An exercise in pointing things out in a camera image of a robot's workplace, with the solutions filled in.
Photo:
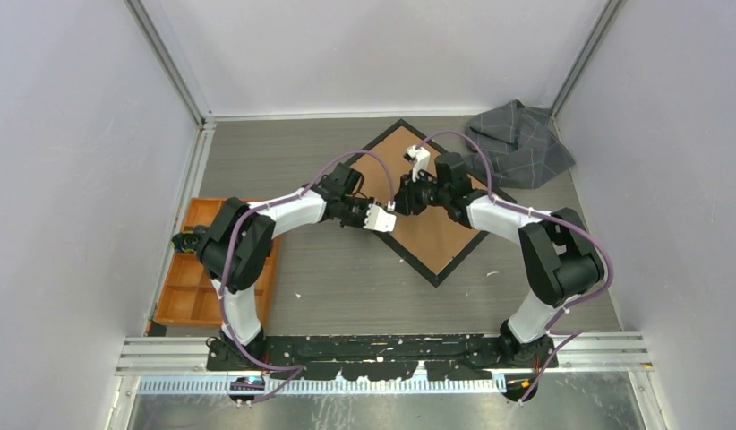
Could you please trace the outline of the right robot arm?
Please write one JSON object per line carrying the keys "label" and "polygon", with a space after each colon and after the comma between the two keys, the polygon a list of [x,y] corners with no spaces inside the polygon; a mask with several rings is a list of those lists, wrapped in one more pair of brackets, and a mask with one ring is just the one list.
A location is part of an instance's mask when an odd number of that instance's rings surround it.
{"label": "right robot arm", "polygon": [[545,337],[559,309],[604,278],[603,261],[582,236],[580,219],[572,209],[532,211],[505,202],[473,187],[457,153],[437,156],[433,174],[425,169],[430,157],[424,148],[406,150],[404,158],[411,169],[400,179],[394,210],[410,216],[439,207],[461,226],[519,245],[530,291],[501,325],[494,351],[508,366],[522,367],[535,356],[537,341]]}

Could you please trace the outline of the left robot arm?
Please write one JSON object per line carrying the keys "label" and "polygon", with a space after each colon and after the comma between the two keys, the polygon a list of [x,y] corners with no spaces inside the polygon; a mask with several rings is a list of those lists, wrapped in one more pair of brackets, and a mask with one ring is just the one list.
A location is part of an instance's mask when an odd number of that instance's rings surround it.
{"label": "left robot arm", "polygon": [[254,286],[277,237],[330,219],[377,232],[395,227],[394,206],[359,194],[362,182],[360,172],[339,163],[316,183],[277,199],[229,198],[221,205],[196,256],[218,293],[222,338],[231,344],[228,358],[239,369],[251,371],[263,357],[265,335]]}

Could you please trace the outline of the black picture frame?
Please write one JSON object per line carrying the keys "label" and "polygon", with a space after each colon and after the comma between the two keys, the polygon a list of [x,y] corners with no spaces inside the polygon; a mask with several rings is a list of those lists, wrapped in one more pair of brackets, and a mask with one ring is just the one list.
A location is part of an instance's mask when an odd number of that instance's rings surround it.
{"label": "black picture frame", "polygon": [[[346,163],[364,176],[361,192],[385,203],[411,172],[404,159],[406,149],[425,135],[407,121],[399,119],[364,148],[386,164],[365,154],[350,157]],[[487,237],[486,232],[465,228],[448,217],[441,207],[429,207],[415,216],[398,215],[389,233],[375,234],[400,259],[431,285],[438,287]]]}

